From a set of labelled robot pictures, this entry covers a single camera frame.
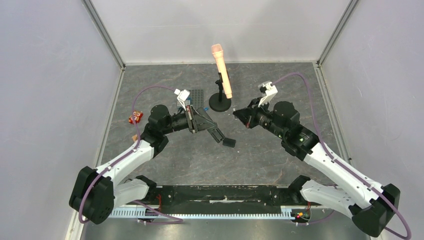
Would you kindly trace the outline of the black battery cover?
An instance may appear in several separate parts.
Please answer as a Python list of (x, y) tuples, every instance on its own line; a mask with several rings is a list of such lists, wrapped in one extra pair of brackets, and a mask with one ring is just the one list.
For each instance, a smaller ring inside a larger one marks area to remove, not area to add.
[(222, 145), (225, 147), (234, 148), (236, 146), (236, 140), (232, 138), (224, 138), (222, 141)]

